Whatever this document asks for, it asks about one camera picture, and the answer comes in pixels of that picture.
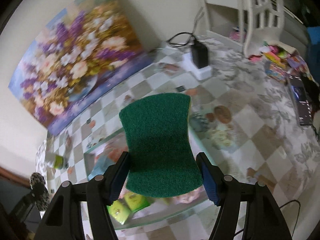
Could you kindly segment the checkered tablecloth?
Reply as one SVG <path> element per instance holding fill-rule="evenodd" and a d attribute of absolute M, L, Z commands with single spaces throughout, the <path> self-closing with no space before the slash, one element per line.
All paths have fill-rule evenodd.
<path fill-rule="evenodd" d="M 182 67 L 183 53 L 162 46 L 152 65 L 111 89 L 75 118 L 58 136 L 49 135 L 36 154 L 36 171 L 50 193 L 63 181 L 87 180 L 84 153 L 122 128 L 119 112 L 130 103 L 159 93 L 191 98 L 192 129 L 221 170 L 246 183 L 261 182 L 272 191 L 289 229 L 295 233 L 307 208 L 319 208 L 319 144 L 311 127 L 297 124 L 287 87 L 267 76 L 261 65 L 212 38 L 205 44 L 212 75 L 202 81 Z M 68 168 L 49 168 L 45 156 L 66 158 Z"/>

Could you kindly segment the light blue cloth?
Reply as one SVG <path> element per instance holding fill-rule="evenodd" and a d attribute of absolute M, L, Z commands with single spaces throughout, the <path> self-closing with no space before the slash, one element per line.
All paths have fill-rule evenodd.
<path fill-rule="evenodd" d="M 116 157 L 114 154 L 101 153 L 96 157 L 96 162 L 93 167 L 93 170 L 88 175 L 88 180 L 93 179 L 97 175 L 103 175 L 107 168 L 118 161 L 119 157 Z"/>

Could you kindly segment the green yellow sponge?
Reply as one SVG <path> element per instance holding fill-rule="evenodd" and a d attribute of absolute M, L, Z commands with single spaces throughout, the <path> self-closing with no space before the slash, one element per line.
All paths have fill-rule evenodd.
<path fill-rule="evenodd" d="M 162 93 L 139 99 L 120 111 L 131 160 L 129 191 L 167 198 L 202 186 L 189 143 L 190 107 L 190 96 Z"/>

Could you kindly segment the white chair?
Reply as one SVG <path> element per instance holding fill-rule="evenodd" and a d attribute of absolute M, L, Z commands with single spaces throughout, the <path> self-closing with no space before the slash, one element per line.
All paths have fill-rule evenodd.
<path fill-rule="evenodd" d="M 201 0 L 201 2 L 207 35 L 242 52 L 245 57 L 258 55 L 259 48 L 264 42 L 280 40 L 285 23 L 283 0 Z M 239 41 L 228 37 L 232 29 L 230 23 L 213 27 L 208 11 L 209 4 L 238 11 Z"/>

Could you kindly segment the white green-labelled pill bottle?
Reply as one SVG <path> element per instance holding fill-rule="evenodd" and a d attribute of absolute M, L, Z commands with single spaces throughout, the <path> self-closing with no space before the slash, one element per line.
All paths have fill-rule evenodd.
<path fill-rule="evenodd" d="M 68 168 L 68 162 L 66 158 L 58 154 L 48 153 L 45 156 L 45 162 L 49 168 L 54 168 L 57 170 L 64 170 Z"/>

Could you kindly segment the green tissue packet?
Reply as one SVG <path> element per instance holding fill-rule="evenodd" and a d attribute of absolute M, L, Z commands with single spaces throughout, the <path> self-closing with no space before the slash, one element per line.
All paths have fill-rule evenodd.
<path fill-rule="evenodd" d="M 124 200 L 132 212 L 138 212 L 150 206 L 150 203 L 145 196 L 133 192 L 127 192 L 124 195 Z"/>
<path fill-rule="evenodd" d="M 131 216 L 131 210 L 121 201 L 116 200 L 111 206 L 107 206 L 108 213 L 121 225 Z"/>

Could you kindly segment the colourful toy pile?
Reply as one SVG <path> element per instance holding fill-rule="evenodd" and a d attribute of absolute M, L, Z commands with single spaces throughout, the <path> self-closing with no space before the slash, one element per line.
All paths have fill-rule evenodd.
<path fill-rule="evenodd" d="M 315 81 L 297 49 L 279 41 L 264 41 L 258 52 L 251 54 L 248 59 L 252 62 L 261 61 L 266 75 L 281 83 L 286 83 L 289 75 L 305 76 Z"/>

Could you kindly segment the leopard print fabric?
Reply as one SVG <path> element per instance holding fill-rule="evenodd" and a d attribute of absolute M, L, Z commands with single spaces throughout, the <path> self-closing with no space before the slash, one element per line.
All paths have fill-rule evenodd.
<path fill-rule="evenodd" d="M 35 205 L 37 209 L 41 211 L 46 211 L 49 206 L 50 198 L 49 193 L 46 188 L 46 181 L 44 176 L 40 173 L 34 172 L 30 176 L 30 187 L 31 193 L 35 199 Z"/>

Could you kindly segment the floral canvas painting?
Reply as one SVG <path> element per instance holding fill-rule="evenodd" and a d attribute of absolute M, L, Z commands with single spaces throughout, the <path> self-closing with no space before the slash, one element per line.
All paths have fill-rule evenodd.
<path fill-rule="evenodd" d="M 57 135 L 150 62 L 118 0 L 75 0 L 33 40 L 9 90 Z"/>

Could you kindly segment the black power adapter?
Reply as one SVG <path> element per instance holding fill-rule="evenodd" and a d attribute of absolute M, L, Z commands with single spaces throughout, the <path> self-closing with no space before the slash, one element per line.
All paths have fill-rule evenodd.
<path fill-rule="evenodd" d="M 191 47 L 192 61 L 198 69 L 207 67 L 209 64 L 208 48 L 197 39 L 193 39 Z"/>

